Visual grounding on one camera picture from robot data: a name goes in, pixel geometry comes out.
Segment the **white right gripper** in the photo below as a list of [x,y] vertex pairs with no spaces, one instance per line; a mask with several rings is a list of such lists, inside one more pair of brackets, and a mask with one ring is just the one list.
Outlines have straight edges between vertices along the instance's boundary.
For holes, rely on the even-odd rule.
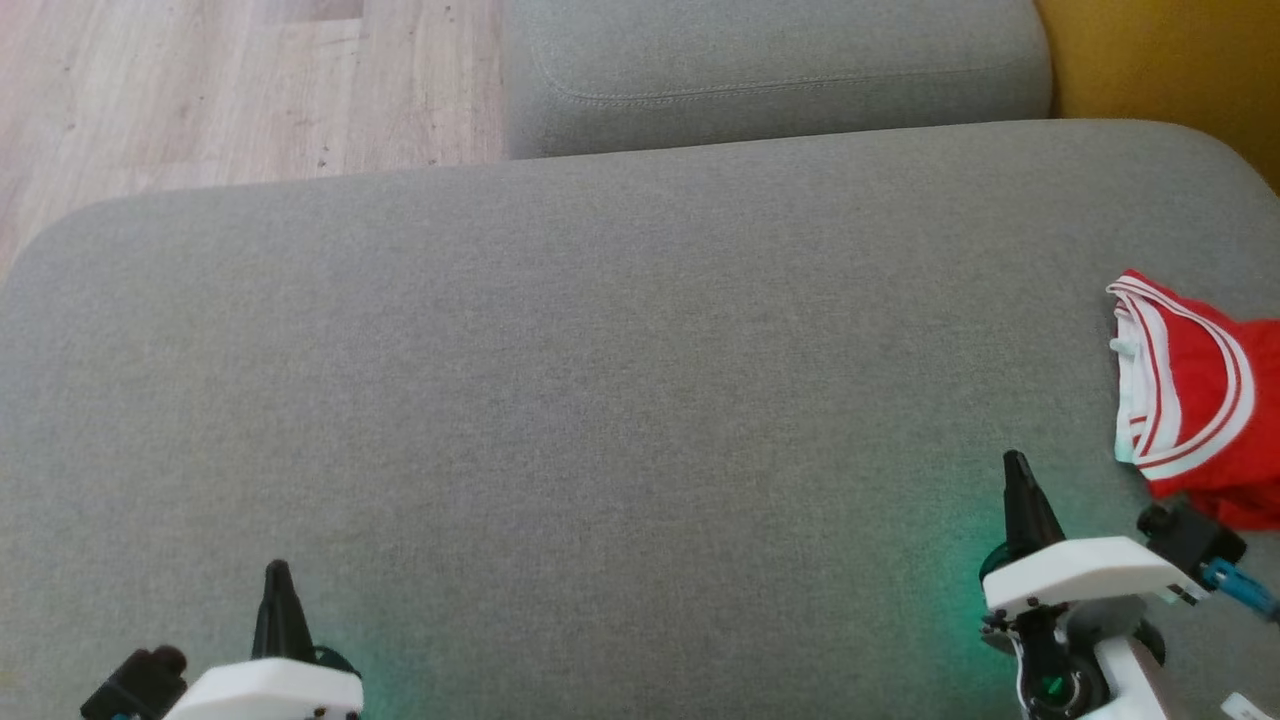
[[1006,546],[1024,559],[983,575],[980,633],[1018,662],[1021,717],[1187,717],[1146,620],[1147,598],[1187,600],[1187,577],[1130,538],[1065,541],[1027,456],[1006,451],[1004,473]]

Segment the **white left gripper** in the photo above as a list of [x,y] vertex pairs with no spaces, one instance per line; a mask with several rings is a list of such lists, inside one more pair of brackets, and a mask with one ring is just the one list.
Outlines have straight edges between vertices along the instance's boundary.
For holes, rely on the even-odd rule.
[[[282,651],[276,619],[280,596]],[[282,652],[289,659],[282,659]],[[314,648],[289,564],[283,560],[265,568],[250,657],[205,671],[165,717],[364,717],[362,676],[333,648]]]

